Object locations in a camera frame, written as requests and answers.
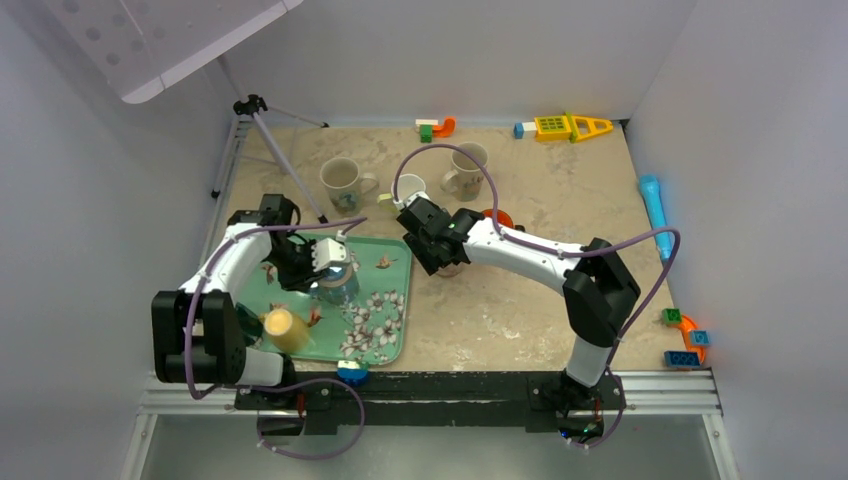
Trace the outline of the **cream mug with seahorse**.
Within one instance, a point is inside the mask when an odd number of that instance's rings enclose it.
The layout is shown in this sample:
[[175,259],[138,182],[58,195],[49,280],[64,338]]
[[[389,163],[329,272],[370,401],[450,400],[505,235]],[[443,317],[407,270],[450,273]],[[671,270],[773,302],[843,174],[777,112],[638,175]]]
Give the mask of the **cream mug with seahorse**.
[[332,206],[343,216],[358,214],[365,196],[380,186],[375,174],[364,172],[356,161],[347,157],[326,161],[321,166],[319,178]]

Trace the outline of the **orange mug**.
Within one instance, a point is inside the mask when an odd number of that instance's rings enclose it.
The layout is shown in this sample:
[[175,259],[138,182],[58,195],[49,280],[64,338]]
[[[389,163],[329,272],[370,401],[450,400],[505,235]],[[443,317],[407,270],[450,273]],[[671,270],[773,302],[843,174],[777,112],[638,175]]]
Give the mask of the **orange mug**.
[[523,225],[516,225],[512,217],[502,210],[498,210],[497,212],[495,212],[492,209],[486,209],[482,211],[482,214],[486,218],[495,219],[501,227],[510,228],[521,232],[525,231],[525,227]]

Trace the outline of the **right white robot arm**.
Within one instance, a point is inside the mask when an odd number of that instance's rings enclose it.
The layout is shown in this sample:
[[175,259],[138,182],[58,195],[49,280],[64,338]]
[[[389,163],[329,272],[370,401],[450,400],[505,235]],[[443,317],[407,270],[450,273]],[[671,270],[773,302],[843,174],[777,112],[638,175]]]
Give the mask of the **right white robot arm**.
[[601,391],[600,379],[641,289],[610,244],[546,240],[496,225],[481,212],[461,208],[450,214],[425,195],[404,202],[397,217],[403,237],[425,271],[481,264],[511,272],[561,295],[576,336],[564,369],[561,392],[584,407]]

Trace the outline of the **blue butterfly mug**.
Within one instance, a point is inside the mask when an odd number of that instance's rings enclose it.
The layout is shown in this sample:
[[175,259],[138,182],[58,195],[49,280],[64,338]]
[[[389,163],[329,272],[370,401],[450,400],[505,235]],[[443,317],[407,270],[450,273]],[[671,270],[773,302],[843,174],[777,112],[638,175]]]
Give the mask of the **blue butterfly mug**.
[[309,294],[314,299],[332,305],[353,303],[359,291],[359,282],[352,265],[327,268],[323,276],[309,288]]

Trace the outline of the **lime green mug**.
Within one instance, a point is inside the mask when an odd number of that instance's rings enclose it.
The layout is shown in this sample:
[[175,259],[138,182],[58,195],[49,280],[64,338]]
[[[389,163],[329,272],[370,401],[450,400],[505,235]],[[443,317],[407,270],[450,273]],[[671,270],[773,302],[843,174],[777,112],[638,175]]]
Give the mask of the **lime green mug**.
[[377,198],[378,205],[392,214],[398,214],[406,200],[416,194],[425,193],[427,189],[426,182],[415,174],[400,175],[392,186],[397,187],[397,200],[392,193],[380,194]]

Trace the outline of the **pink mug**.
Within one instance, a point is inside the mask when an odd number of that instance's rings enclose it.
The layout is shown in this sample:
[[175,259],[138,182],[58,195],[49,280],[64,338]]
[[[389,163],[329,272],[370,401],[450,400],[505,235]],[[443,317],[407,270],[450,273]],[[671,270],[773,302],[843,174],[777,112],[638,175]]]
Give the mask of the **pink mug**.
[[441,277],[441,278],[456,277],[457,275],[461,274],[465,270],[466,266],[467,266],[467,264],[464,263],[464,262],[451,263],[451,264],[446,265],[444,267],[440,267],[436,271],[436,275]]

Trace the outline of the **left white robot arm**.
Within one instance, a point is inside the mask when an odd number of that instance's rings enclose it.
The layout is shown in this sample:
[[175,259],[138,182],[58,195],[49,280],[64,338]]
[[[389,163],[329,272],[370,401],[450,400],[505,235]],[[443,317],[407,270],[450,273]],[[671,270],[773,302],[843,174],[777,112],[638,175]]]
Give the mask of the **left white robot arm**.
[[155,373],[163,383],[259,386],[272,408],[297,399],[298,382],[288,355],[248,346],[237,297],[262,264],[276,270],[284,291],[305,293],[319,274],[314,241],[296,234],[300,209],[282,194],[266,194],[256,210],[239,210],[225,239],[201,269],[176,290],[151,303]]

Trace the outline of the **cream mug with basket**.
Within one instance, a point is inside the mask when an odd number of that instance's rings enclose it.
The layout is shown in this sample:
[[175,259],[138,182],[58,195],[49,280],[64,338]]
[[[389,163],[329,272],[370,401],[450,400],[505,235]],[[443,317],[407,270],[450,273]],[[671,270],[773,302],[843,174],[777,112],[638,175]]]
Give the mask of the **cream mug with basket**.
[[442,177],[440,187],[461,202],[475,200],[485,182],[485,176],[474,162],[484,167],[488,164],[488,152],[479,143],[465,142],[458,145],[459,151],[451,152],[451,169]]

